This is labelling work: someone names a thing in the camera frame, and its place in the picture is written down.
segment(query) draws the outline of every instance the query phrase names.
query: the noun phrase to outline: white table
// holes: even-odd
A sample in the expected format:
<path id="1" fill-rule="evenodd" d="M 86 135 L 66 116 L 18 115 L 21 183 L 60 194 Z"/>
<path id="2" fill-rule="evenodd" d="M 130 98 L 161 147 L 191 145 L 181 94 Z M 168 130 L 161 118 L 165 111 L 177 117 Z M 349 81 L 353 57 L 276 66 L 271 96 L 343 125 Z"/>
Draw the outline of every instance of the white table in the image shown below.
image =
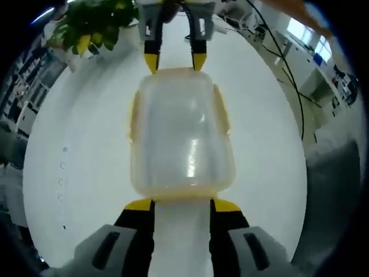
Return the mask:
<path id="1" fill-rule="evenodd" d="M 217 20 L 227 28 L 229 25 Z M 164 26 L 159 68 L 191 66 L 187 18 Z M 306 167 L 298 127 L 273 73 L 236 32 L 215 33 L 203 71 L 224 95 L 236 163 L 234 201 L 252 226 L 282 243 L 291 259 L 306 208 Z M 129 110 L 149 74 L 142 52 L 108 65 L 66 69 L 47 95 L 29 138 L 24 204 L 35 246 L 50 266 L 123 207 L 140 199 L 130 185 Z"/>
<path id="2" fill-rule="evenodd" d="M 347 112 L 349 110 L 349 106 L 346 101 L 342 99 L 340 92 L 332 83 L 332 78 L 327 76 L 324 68 L 322 66 L 318 66 L 317 63 L 314 62 L 312 54 L 291 35 L 285 34 L 284 37 L 292 44 L 285 57 L 296 81 L 299 92 L 306 97 L 310 97 L 322 82 L 326 82 L 332 90 L 332 97 L 335 96 L 340 103 L 342 111 L 344 113 Z M 286 65 L 284 65 L 284 68 L 286 72 L 288 72 Z"/>

